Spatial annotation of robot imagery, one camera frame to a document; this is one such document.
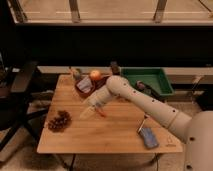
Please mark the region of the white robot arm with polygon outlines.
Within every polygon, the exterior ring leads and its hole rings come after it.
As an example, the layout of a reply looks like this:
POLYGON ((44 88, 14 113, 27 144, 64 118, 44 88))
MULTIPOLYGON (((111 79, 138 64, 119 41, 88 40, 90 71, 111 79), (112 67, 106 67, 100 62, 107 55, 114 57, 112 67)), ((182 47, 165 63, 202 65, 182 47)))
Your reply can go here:
POLYGON ((190 117, 139 92, 126 78, 118 75, 110 76, 86 99, 86 104, 102 107, 117 96, 132 102, 186 144, 183 171, 213 171, 213 111, 202 111, 190 117))

